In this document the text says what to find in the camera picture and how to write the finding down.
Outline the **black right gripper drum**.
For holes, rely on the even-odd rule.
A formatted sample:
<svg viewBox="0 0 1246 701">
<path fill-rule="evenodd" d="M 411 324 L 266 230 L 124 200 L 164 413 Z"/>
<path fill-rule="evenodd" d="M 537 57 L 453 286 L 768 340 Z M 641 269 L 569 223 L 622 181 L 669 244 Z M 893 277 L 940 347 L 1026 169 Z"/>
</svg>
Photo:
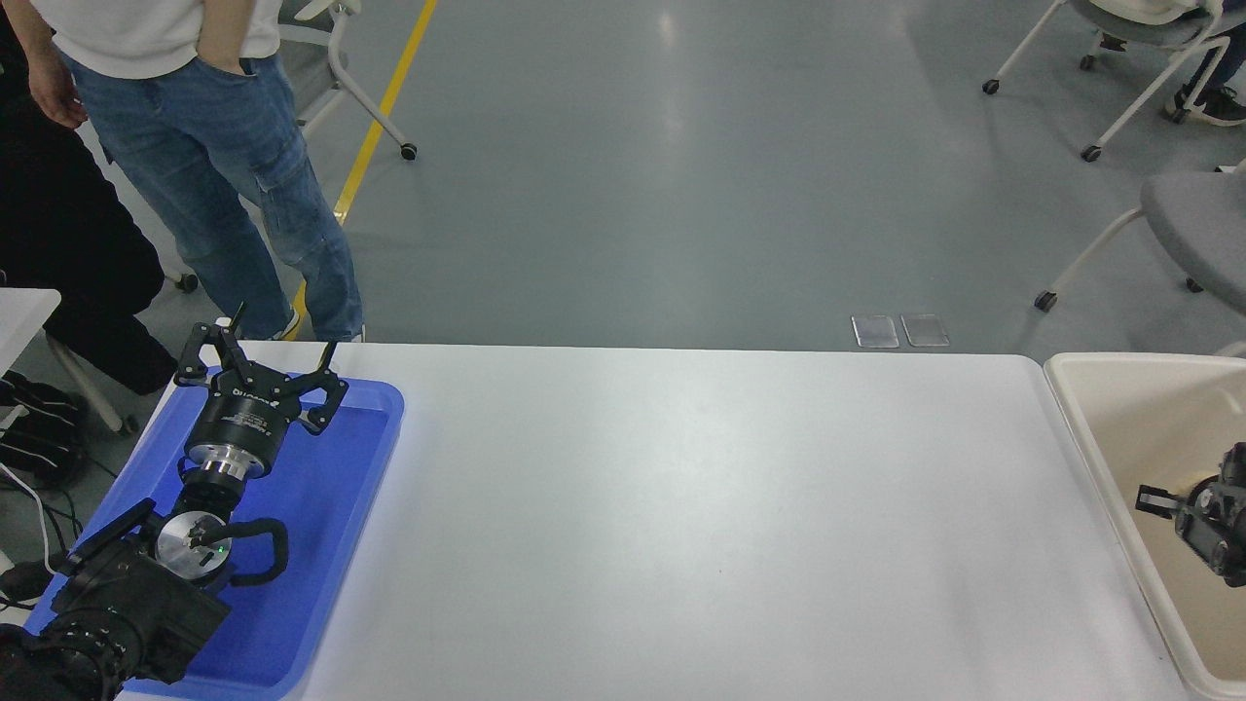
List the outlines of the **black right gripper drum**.
<svg viewBox="0 0 1246 701">
<path fill-rule="evenodd" d="M 1174 515 L 1177 538 L 1227 586 L 1245 585 L 1244 497 L 1241 481 L 1210 476 Z"/>
</svg>

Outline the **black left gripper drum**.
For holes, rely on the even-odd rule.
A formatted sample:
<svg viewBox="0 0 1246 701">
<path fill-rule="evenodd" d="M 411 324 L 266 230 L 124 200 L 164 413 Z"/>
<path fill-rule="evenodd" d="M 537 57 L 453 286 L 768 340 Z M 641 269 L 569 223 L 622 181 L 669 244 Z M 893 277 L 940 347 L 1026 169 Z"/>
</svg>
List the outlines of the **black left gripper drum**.
<svg viewBox="0 0 1246 701">
<path fill-rule="evenodd" d="M 267 383 L 273 374 L 247 385 L 237 371 L 214 374 L 208 398 L 189 435 L 189 456 L 203 457 L 208 449 L 231 447 L 253 457 L 275 457 L 287 431 L 302 413 L 295 396 L 275 396 Z"/>
</svg>

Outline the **person's right hand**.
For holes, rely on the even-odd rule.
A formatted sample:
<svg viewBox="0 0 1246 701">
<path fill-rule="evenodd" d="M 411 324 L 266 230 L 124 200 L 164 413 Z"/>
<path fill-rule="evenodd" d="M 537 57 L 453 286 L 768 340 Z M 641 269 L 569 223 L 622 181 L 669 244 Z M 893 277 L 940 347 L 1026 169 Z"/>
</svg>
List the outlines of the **person's right hand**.
<svg viewBox="0 0 1246 701">
<path fill-rule="evenodd" d="M 27 88 L 49 120 L 64 128 L 78 129 L 88 122 L 72 73 L 57 52 L 27 54 Z"/>
</svg>

